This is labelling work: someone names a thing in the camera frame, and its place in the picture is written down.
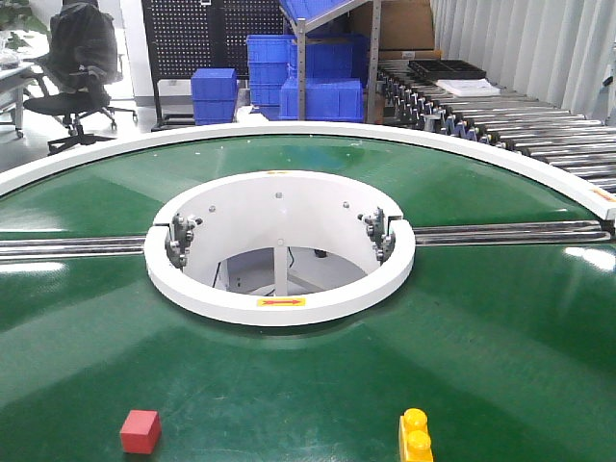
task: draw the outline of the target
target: black pegboard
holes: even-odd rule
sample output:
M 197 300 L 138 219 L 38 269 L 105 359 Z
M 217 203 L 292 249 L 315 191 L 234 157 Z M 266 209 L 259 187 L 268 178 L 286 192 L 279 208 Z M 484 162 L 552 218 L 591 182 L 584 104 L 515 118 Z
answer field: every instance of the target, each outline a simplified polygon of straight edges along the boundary
M 248 78 L 246 36 L 282 34 L 278 0 L 141 0 L 158 123 L 158 83 L 200 67 L 232 67 Z

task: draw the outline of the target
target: yellow lego brick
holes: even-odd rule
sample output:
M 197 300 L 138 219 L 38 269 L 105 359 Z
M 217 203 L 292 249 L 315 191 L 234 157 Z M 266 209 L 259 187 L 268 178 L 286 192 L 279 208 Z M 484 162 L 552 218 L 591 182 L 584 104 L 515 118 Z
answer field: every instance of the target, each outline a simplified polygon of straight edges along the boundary
M 407 409 L 400 416 L 398 439 L 400 462 L 434 462 L 427 415 L 421 409 Z

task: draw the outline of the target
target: circular conveyor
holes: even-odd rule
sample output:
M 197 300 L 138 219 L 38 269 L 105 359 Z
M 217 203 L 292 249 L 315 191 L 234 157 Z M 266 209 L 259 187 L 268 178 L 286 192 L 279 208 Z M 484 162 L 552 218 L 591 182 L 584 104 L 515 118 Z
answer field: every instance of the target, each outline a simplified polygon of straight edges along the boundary
M 141 253 L 157 212 L 269 170 L 392 197 L 417 238 L 400 288 L 293 327 L 162 296 Z M 54 156 L 0 194 L 0 460 L 133 460 L 131 409 L 159 411 L 157 461 L 396 461 L 410 407 L 440 461 L 616 453 L 616 198 L 567 172 L 396 128 L 231 124 Z

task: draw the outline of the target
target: black office chair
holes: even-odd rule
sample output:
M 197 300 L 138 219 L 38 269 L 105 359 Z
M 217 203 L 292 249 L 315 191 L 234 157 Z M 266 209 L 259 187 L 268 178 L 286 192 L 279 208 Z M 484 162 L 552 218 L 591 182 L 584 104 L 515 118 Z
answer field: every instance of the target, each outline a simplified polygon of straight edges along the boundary
M 97 0 L 64 0 L 62 10 L 51 18 L 50 26 L 49 53 L 34 61 L 60 93 L 50 95 L 39 76 L 44 96 L 24 102 L 24 108 L 53 116 L 68 129 L 68 137 L 47 143 L 49 154 L 76 144 L 112 140 L 84 133 L 81 124 L 82 118 L 101 113 L 116 127 L 113 114 L 116 108 L 109 106 L 111 97 L 104 88 L 121 79 L 112 17 L 98 10 Z

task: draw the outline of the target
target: shelving unit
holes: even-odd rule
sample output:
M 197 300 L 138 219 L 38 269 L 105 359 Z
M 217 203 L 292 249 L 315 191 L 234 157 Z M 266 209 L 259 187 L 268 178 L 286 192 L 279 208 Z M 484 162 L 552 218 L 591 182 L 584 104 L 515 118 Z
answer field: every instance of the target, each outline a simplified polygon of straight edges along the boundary
M 293 17 L 284 7 L 280 7 L 287 17 L 297 37 L 297 119 L 306 119 L 306 35 L 327 22 L 372 1 L 372 33 L 368 77 L 368 116 L 367 122 L 375 121 L 376 71 L 378 68 L 378 41 L 381 24 L 382 0 L 350 0 L 323 11 L 313 17 Z

